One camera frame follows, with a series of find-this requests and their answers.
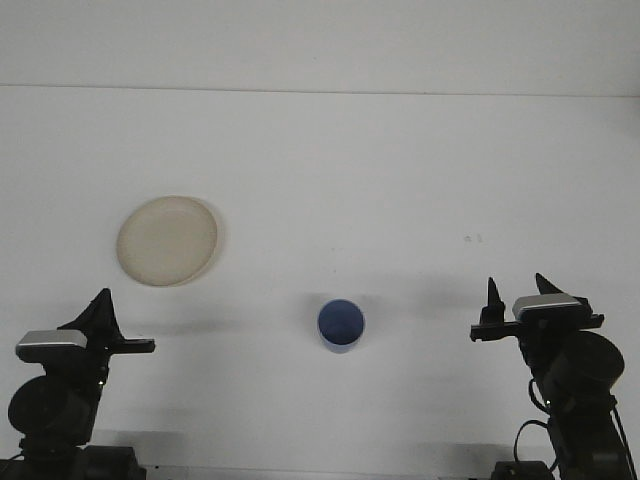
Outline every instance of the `blue cup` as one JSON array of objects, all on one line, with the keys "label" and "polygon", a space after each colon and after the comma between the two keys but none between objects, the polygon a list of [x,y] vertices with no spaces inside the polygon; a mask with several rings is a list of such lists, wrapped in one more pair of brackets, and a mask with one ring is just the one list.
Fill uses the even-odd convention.
[{"label": "blue cup", "polygon": [[320,310],[318,331],[329,350],[345,353],[358,343],[364,331],[364,315],[348,300],[332,300]]}]

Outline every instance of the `black cable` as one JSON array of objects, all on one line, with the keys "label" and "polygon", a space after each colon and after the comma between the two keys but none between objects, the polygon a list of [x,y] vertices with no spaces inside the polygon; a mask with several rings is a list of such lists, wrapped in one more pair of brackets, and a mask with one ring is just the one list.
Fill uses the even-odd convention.
[{"label": "black cable", "polygon": [[627,453],[627,460],[629,462],[629,468],[631,469],[631,475],[633,475],[634,480],[638,480],[638,475],[636,474],[636,467],[633,465],[633,457],[631,456],[631,449],[629,448],[629,442],[627,442],[627,436],[624,433],[624,428],[622,428],[622,421],[620,420],[620,414],[618,413],[618,409],[613,407],[613,416],[616,419],[616,423],[618,424],[618,431],[620,432],[620,438],[622,439],[622,445]]},{"label": "black cable", "polygon": [[4,467],[2,468],[2,470],[0,470],[0,478],[2,478],[4,476],[4,474],[7,472],[7,470],[9,469],[9,466],[11,466],[11,463],[18,457],[22,456],[22,452],[14,455],[13,457],[11,457],[10,459],[7,460],[7,463],[4,464]]},{"label": "black cable", "polygon": [[538,407],[538,410],[543,411],[546,414],[549,414],[549,411],[545,408],[544,405],[542,405],[542,403],[536,398],[536,394],[533,391],[533,384],[535,382],[535,379],[531,379],[529,380],[529,398],[531,399],[531,401],[533,402],[533,404]]},{"label": "black cable", "polygon": [[528,425],[537,425],[547,430],[547,424],[544,422],[541,422],[540,420],[527,420],[520,426],[520,429],[516,434],[516,441],[513,442],[513,458],[516,461],[516,463],[520,463],[520,459],[518,458],[518,440],[520,439],[520,434],[522,433],[522,430],[524,430],[525,427],[527,427]]}]

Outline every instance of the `beige plate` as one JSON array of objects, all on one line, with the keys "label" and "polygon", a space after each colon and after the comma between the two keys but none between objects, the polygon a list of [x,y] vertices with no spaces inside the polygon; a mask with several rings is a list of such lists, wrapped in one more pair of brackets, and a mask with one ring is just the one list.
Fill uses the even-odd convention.
[{"label": "beige plate", "polygon": [[196,277],[209,263],[218,238],[213,215],[188,197],[161,197],[138,208],[122,225],[120,265],[140,283],[170,286]]}]

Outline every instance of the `small black mark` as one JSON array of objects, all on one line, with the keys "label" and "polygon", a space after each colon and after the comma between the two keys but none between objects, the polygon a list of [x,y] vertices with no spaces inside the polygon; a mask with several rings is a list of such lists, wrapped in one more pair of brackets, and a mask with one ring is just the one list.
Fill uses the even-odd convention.
[{"label": "small black mark", "polygon": [[482,235],[476,233],[475,235],[465,235],[462,237],[465,243],[482,243],[484,242]]}]

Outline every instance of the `cup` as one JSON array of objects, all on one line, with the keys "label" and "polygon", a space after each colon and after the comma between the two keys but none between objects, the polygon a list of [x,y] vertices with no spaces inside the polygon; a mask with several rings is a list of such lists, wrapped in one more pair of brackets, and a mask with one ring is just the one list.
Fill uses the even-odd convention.
[{"label": "cup", "polygon": [[332,300],[318,315],[318,332],[325,346],[334,353],[351,350],[364,331],[364,315],[349,300]]}]

